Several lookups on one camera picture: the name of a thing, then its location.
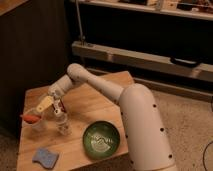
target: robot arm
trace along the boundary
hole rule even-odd
[[[136,171],[177,171],[165,128],[151,91],[141,84],[123,88],[97,77],[78,64],[49,88],[60,98],[80,83],[88,83],[120,107],[129,155]]]

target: sponge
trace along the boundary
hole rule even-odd
[[[40,163],[45,169],[53,169],[58,157],[59,154],[51,153],[45,148],[38,148],[32,161]]]

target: red object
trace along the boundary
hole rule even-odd
[[[20,115],[20,117],[27,123],[33,124],[38,122],[41,119],[41,116],[33,115],[33,114],[27,114],[27,115]]]

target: table top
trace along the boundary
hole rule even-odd
[[[134,82],[127,71],[107,74],[103,78],[123,87]],[[47,89],[48,86],[28,90],[25,95],[24,111],[35,107],[39,97],[46,93]],[[59,153],[59,159],[54,167],[54,170],[57,171],[73,170],[98,162],[86,156],[82,143],[85,129],[98,120],[111,122],[120,133],[119,148],[111,158],[128,153],[118,106],[86,83],[70,90],[62,100],[69,113],[71,133],[66,136],[60,135],[56,123],[51,117],[51,110],[45,112],[47,129],[43,132],[35,132],[23,123],[17,163],[18,171],[45,170],[40,164],[32,163],[32,158],[40,147],[47,148],[53,153]]]

